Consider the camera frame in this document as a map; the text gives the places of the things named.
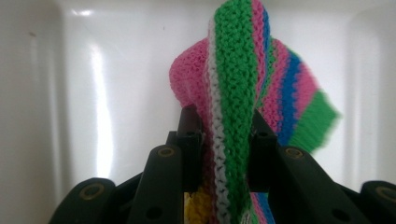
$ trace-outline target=white knit stripe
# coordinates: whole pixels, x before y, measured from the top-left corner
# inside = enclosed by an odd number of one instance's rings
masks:
[[[214,162],[215,162],[215,185],[217,194],[217,218],[219,223],[231,223],[231,214],[228,210],[230,201],[228,200],[228,189],[226,188],[227,178],[225,175],[225,154],[224,154],[224,126],[222,125],[222,113],[220,106],[219,76],[216,66],[216,36],[214,19],[209,23],[209,49],[207,57],[207,69],[209,74],[209,95],[211,96],[210,110],[212,114],[211,129],[213,132]]]

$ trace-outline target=striped knitted fabric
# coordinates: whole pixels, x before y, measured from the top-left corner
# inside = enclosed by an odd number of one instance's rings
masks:
[[[319,147],[336,113],[301,59],[270,36],[260,0],[231,0],[208,37],[178,56],[170,82],[204,124],[204,180],[186,196],[186,223],[273,223],[266,194],[249,193],[248,136],[258,109],[280,145]]]

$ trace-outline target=knitted fabric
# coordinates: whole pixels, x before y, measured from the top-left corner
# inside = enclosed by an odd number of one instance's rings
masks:
[[[248,136],[258,109],[280,145],[319,147],[336,118],[306,65],[270,36],[259,0],[231,0],[208,37],[179,55],[170,82],[203,120],[204,180],[186,198],[186,223],[274,223],[266,194],[249,193]]]

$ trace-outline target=white plastic surface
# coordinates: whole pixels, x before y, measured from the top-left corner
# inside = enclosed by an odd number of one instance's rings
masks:
[[[46,223],[78,182],[140,173],[177,127],[169,67],[221,2],[0,1],[0,223]],[[263,2],[342,115],[318,162],[355,190],[396,183],[396,2]]]

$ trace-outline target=black plastic mount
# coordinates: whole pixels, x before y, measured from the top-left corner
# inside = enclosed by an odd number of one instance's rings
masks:
[[[176,132],[155,147],[142,174],[115,186],[92,178],[76,185],[50,223],[183,223],[183,192],[201,183],[202,122],[182,109]],[[396,186],[363,184],[361,193],[334,183],[311,155],[281,147],[255,111],[247,168],[250,191],[269,192],[276,223],[396,223]]]

